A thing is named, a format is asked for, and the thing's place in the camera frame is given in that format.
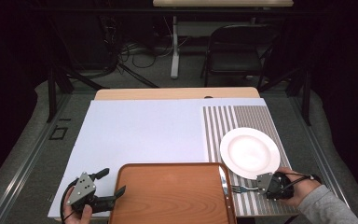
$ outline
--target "black chair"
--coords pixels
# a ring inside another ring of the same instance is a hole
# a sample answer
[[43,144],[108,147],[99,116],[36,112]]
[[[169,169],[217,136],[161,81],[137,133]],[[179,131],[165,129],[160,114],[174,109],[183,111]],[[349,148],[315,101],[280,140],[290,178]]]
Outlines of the black chair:
[[259,88],[278,36],[279,32],[267,24],[229,25],[215,30],[201,73],[204,86],[208,86],[209,76],[259,76]]

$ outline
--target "wooden table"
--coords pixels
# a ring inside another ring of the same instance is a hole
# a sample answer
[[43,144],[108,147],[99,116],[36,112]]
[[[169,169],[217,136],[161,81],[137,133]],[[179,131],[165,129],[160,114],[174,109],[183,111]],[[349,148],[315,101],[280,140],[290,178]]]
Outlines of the wooden table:
[[100,90],[95,100],[168,100],[215,98],[260,98],[256,88],[168,88]]

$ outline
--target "fork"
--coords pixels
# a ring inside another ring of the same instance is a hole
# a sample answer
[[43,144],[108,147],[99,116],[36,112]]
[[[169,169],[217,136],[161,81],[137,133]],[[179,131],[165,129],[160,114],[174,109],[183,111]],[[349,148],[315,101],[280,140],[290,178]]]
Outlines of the fork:
[[245,193],[249,190],[257,190],[258,188],[248,188],[245,186],[231,185],[231,191],[234,193]]

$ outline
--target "person's arm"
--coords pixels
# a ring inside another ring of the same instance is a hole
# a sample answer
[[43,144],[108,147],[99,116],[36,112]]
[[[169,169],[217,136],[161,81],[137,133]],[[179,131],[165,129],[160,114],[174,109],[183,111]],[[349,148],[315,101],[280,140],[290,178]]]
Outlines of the person's arm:
[[358,223],[351,209],[325,185],[307,195],[298,210],[312,223]]
[[[301,177],[301,175],[296,175],[296,172],[287,167],[281,167],[278,171],[288,174],[286,176],[292,182]],[[298,207],[298,210],[311,223],[358,223],[358,218],[351,209],[318,181],[311,179],[302,180],[294,184],[294,189],[293,198],[281,201]]]

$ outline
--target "wooden tray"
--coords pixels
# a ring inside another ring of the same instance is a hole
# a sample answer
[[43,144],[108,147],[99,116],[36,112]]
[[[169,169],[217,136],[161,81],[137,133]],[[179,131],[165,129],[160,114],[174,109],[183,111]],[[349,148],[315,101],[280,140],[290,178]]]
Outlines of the wooden tray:
[[234,224],[231,194],[226,204],[219,166],[228,177],[227,167],[217,162],[124,165],[116,190],[126,185],[126,192],[109,223]]

